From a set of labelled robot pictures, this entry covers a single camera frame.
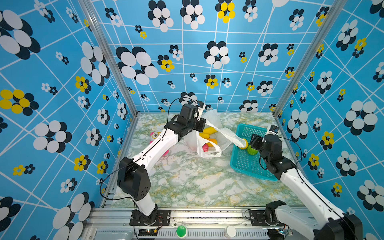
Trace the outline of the yellow lemon fruit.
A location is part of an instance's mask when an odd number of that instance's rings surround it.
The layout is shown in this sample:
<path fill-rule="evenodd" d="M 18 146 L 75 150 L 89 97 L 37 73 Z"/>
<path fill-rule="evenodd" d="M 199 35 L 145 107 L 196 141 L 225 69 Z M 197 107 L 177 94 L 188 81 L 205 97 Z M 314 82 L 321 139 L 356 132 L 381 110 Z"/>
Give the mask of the yellow lemon fruit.
<path fill-rule="evenodd" d="M 249 142 L 247 141 L 247 139 L 243 139 L 243 140 L 244 140 L 245 144 L 244 144 L 243 147 L 240 147 L 240 149 L 241 150 L 246 150 L 248 148 L 248 146 L 249 146 Z"/>

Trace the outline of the green fruit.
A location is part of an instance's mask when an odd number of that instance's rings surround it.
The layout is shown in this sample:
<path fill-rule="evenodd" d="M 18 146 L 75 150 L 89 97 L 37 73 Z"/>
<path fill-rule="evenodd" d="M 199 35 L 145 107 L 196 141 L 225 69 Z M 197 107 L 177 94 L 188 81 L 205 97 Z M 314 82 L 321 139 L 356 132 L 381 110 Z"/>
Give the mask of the green fruit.
<path fill-rule="evenodd" d="M 247 153 L 250 155 L 250 156 L 255 156 L 259 153 L 258 150 L 255 150 L 254 148 L 252 148 L 251 146 L 248 146 L 247 147 Z"/>

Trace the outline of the white translucent plastic bag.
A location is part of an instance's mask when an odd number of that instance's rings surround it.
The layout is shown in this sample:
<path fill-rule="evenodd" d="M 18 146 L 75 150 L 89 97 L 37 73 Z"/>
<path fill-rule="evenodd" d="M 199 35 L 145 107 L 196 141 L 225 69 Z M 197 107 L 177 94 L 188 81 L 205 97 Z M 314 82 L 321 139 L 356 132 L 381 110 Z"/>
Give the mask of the white translucent plastic bag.
<path fill-rule="evenodd" d="M 214 147 L 209 147 L 207 152 L 204 152 L 202 147 L 208 143 L 207 139 L 200 137 L 197 131 L 192 131 L 183 138 L 184 143 L 192 151 L 196 152 L 201 158 L 218 158 L 222 155 L 231 144 L 237 147 L 243 147 L 245 142 L 238 137 L 233 131 L 223 127 L 220 120 L 220 115 L 217 110 L 211 110 L 203 114 L 202 118 L 206 119 L 205 128 L 213 127 L 217 130 L 216 133 L 210 135 L 210 139 L 216 139 L 218 144 Z"/>

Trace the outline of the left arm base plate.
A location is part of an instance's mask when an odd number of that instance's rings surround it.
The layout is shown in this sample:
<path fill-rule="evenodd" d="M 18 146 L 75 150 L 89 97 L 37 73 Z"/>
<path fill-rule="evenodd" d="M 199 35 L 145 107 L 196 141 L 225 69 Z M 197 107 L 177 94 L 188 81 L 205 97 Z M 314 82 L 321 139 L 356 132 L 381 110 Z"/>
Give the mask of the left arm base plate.
<path fill-rule="evenodd" d="M 170 220 L 170 210 L 154 210 L 149 216 L 145 216 L 139 210 L 133 210 L 131 212 L 130 226 L 169 226 Z"/>

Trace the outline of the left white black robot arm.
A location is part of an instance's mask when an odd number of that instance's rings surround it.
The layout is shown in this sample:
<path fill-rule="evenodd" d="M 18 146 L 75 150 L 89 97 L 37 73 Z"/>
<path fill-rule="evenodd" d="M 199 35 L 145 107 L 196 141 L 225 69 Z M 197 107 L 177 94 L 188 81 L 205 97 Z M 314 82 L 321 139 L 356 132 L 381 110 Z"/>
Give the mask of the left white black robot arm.
<path fill-rule="evenodd" d="M 152 223 L 157 217 L 158 206 L 150 196 L 149 171 L 156 162 L 183 137 L 195 131 L 201 133 L 206 119 L 202 118 L 203 102 L 185 104 L 181 112 L 167 122 L 160 136 L 132 158 L 124 157 L 119 163 L 117 186 L 133 200 L 140 217 Z"/>

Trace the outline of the pink red fruit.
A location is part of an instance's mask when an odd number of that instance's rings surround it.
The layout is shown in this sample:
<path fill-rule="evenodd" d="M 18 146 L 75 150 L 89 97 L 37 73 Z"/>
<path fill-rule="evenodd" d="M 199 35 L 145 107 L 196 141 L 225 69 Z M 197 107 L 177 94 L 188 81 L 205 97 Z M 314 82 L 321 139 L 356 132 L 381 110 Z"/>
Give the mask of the pink red fruit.
<path fill-rule="evenodd" d="M 202 149 L 203 149 L 204 152 L 207 152 L 209 150 L 208 144 L 204 144 Z"/>

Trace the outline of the yellow mango fruit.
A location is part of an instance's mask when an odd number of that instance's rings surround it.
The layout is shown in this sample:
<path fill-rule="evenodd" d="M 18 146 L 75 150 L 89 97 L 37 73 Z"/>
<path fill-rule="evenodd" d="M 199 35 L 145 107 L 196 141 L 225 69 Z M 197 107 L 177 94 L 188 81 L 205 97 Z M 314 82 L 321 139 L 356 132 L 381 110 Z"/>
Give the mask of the yellow mango fruit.
<path fill-rule="evenodd" d="M 206 133 L 199 133 L 200 137 L 202 137 L 203 139 L 210 139 L 210 135 L 209 134 L 206 134 Z"/>

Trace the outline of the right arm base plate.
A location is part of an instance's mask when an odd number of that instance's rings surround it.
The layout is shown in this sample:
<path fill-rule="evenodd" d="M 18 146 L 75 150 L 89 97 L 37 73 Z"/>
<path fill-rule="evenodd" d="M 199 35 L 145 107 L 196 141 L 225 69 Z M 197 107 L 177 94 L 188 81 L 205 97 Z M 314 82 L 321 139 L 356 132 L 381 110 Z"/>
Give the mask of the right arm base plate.
<path fill-rule="evenodd" d="M 265 210 L 250 210 L 249 215 L 253 227 L 269 226 L 266 222 Z"/>

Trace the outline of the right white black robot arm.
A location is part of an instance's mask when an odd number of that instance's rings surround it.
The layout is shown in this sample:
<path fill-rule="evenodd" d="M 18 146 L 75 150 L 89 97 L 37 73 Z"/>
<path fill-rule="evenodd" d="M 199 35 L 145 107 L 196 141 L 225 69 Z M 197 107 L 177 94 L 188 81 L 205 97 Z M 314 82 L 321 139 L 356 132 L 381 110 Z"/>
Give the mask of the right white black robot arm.
<path fill-rule="evenodd" d="M 249 143 L 265 161 L 266 169 L 301 200 L 313 215 L 309 218 L 294 211 L 283 201 L 266 205 L 265 221 L 270 226 L 285 224 L 309 240 L 361 240 L 362 221 L 347 215 L 323 196 L 282 152 L 282 141 L 276 134 L 263 137 L 253 134 Z"/>

